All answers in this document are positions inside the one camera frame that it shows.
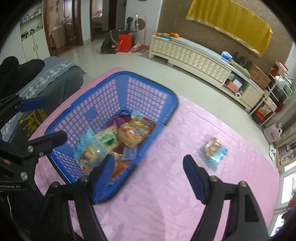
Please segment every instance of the tiled floor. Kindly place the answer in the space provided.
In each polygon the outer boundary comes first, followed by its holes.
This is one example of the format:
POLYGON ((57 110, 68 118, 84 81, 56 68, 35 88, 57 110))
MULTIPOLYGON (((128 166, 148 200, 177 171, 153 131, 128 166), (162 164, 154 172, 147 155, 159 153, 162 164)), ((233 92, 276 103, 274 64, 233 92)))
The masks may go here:
POLYGON ((101 55, 101 44, 102 40, 96 40, 61 56, 75 62, 86 72, 84 84, 114 67, 122 67, 152 79, 195 102, 222 120, 261 152, 274 167, 276 166, 269 157, 269 145, 262 130, 249 118, 243 106, 231 97, 178 67, 167 66, 166 60, 162 58, 148 59, 148 53, 101 55))

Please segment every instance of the yellow cloth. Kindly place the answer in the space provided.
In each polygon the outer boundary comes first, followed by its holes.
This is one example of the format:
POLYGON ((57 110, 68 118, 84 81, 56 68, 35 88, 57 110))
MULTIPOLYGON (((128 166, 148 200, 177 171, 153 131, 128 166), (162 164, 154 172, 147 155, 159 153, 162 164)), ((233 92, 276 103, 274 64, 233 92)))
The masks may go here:
POLYGON ((260 57, 273 33, 267 23, 232 0, 193 0, 186 19, 215 28, 260 57))

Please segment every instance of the pink tablecloth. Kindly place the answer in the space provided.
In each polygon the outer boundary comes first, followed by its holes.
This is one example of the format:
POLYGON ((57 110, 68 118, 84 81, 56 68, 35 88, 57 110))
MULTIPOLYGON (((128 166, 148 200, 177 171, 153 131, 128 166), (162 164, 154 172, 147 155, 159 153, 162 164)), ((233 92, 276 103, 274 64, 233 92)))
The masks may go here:
MULTIPOLYGON (((72 95, 43 122, 32 139, 44 135, 51 122, 82 93, 118 71, 122 69, 108 71, 72 95)), ((257 199, 266 225, 271 221, 278 194, 278 172, 229 126, 186 98, 178 98, 175 115, 126 185, 111 201, 94 207, 109 241, 190 240, 204 205, 195 199, 183 171, 182 160, 186 154, 191 154, 209 175, 216 175, 224 182, 245 180, 257 199), (228 148, 228 156, 216 172, 197 155, 197 150, 213 136, 228 148)), ((43 194, 53 181, 64 183, 47 157, 39 159, 35 181, 43 194)), ((228 208, 229 202, 225 202, 215 240, 223 236, 228 208)), ((73 203, 70 209, 74 230, 81 235, 73 203)))

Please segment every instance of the pink gift bag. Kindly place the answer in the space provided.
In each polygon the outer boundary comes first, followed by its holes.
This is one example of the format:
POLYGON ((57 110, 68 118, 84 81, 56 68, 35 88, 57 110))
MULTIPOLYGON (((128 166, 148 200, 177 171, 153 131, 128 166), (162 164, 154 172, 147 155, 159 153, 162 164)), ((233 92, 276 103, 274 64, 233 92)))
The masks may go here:
POLYGON ((269 127, 266 127, 263 129, 263 134, 269 144, 279 141, 282 134, 281 123, 278 126, 273 124, 269 127))

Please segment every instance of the gold trim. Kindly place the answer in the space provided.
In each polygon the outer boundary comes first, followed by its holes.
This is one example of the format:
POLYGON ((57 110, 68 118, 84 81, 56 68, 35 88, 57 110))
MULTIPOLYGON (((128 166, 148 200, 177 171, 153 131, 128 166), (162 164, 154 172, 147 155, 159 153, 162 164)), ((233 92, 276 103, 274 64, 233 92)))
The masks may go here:
POLYGON ((227 36, 233 38, 234 40, 236 40, 236 41, 239 42, 240 44, 244 45, 247 49, 249 49, 252 53, 256 54, 259 58, 262 57, 262 55, 259 53, 258 50, 252 48, 252 47, 251 47, 250 45, 248 45, 245 41, 243 41, 242 39, 238 38, 237 36, 235 36, 235 35, 233 35, 233 34, 227 32, 227 31, 225 31, 224 29, 219 28, 219 27, 217 27, 217 26, 215 26, 215 25, 213 25, 213 24, 211 24, 211 23, 208 23, 208 22, 205 22, 205 21, 203 21, 203 20, 200 20, 200 19, 198 19, 198 18, 186 17, 186 19, 187 19, 187 20, 196 21, 196 22, 198 22, 198 23, 201 23, 201 24, 204 24, 204 25, 209 26, 209 27, 211 27, 211 28, 214 28, 214 29, 218 30, 219 32, 222 32, 222 33, 226 34, 227 36))

